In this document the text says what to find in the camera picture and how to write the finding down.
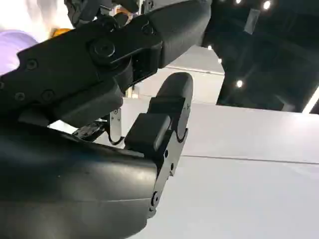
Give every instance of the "white wall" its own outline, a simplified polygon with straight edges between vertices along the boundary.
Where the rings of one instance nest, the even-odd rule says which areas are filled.
[[[151,97],[156,96],[166,78],[175,72],[188,72],[193,77],[193,102],[212,104],[217,103],[219,92],[224,80],[223,75],[207,74],[168,67],[159,69],[155,75],[137,84],[137,87],[139,88],[140,99],[150,100]]]
[[[147,106],[125,100],[123,133]],[[188,126],[190,156],[133,239],[318,238],[317,115],[192,104]]]
[[[318,239],[319,167],[181,158],[132,239]]]
[[[148,102],[125,99],[126,135]],[[183,155],[319,163],[319,116],[192,104]]]
[[[137,84],[141,99],[156,96],[164,80],[172,73],[188,72],[193,77],[193,102],[216,104],[224,81],[218,56],[207,48],[193,46],[163,69]]]

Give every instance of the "metal bracket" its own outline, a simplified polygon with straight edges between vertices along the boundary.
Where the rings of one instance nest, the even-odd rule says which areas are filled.
[[[89,142],[94,142],[103,133],[107,133],[111,145],[120,146],[124,143],[121,126],[121,109],[112,111],[109,115],[79,128],[74,136]]]

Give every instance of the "orange part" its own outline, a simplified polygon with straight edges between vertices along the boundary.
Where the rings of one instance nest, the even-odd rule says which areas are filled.
[[[54,33],[53,33],[53,36],[52,37],[55,37],[55,36],[59,36],[61,34],[64,34],[68,31],[70,31],[71,29],[68,29],[68,28],[60,28],[60,29],[57,29]]]

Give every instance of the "bolt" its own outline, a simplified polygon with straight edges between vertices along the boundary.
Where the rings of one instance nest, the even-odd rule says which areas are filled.
[[[142,32],[143,32],[145,35],[153,35],[154,29],[152,28],[151,25],[147,24],[147,25],[143,26]]]
[[[54,92],[52,90],[46,90],[41,96],[44,101],[50,101],[54,97]]]
[[[152,201],[151,201],[152,206],[154,207],[158,201],[159,201],[158,193],[154,192],[153,197],[152,197]]]
[[[25,94],[23,92],[18,92],[18,93],[16,93],[14,98],[15,98],[16,101],[24,101]]]
[[[36,60],[28,60],[26,63],[26,68],[27,70],[34,70],[35,68],[38,67],[38,63]]]

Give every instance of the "white surface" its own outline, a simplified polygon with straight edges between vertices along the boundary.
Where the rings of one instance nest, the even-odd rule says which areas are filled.
[[[218,63],[218,59],[214,51],[210,51],[206,47],[192,46],[188,51],[170,63],[169,67],[224,75],[224,69]]]
[[[132,239],[317,239],[318,183],[317,166],[183,157]]]
[[[140,99],[150,100],[151,97],[156,96],[166,78],[175,72],[187,72],[193,77],[193,102],[211,104],[217,103],[219,92],[224,80],[223,75],[207,74],[168,67],[159,69],[155,75],[137,84]]]
[[[148,102],[125,99],[126,135]],[[319,163],[319,116],[192,104],[183,155]]]
[[[193,102],[216,104],[224,81],[224,70],[214,51],[193,46],[163,69],[137,84],[140,98],[156,96],[164,80],[175,72],[188,72],[194,81]]]
[[[0,31],[22,30],[38,42],[55,28],[73,28],[64,0],[0,0]]]

